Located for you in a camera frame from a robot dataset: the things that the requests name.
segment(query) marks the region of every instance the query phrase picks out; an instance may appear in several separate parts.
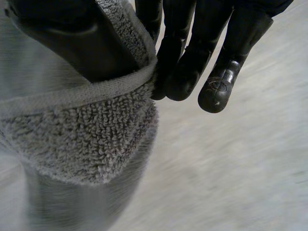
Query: gray floor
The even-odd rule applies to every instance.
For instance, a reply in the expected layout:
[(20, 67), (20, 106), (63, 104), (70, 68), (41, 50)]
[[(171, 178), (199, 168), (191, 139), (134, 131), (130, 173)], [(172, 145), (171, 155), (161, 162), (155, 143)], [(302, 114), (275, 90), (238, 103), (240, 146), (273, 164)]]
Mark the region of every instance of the gray floor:
[[(222, 113), (197, 104), (222, 41), (188, 100), (157, 103), (148, 169), (111, 231), (308, 230), (307, 12), (308, 2), (295, 0), (275, 18)], [(0, 219), (16, 226), (24, 190), (17, 167), (0, 161)]]

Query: white floor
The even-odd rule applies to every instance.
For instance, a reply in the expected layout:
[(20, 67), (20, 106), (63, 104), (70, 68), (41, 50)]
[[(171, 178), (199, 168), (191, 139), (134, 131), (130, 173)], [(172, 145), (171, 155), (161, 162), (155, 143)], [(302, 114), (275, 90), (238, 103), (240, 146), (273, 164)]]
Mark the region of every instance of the white floor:
[[(222, 113), (197, 104), (222, 41), (188, 100), (157, 103), (148, 169), (111, 231), (308, 230), (307, 12), (308, 1), (295, 0), (275, 18)], [(0, 219), (18, 216), (17, 168), (0, 160)]]

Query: gray towel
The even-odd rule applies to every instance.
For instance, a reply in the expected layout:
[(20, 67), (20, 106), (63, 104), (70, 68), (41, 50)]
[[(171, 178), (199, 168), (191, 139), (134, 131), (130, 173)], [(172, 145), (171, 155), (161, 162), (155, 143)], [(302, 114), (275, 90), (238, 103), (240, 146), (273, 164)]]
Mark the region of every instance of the gray towel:
[(0, 15), (0, 148), (75, 184), (109, 182), (156, 134), (154, 44), (126, 0), (98, 3), (141, 69), (96, 84)]

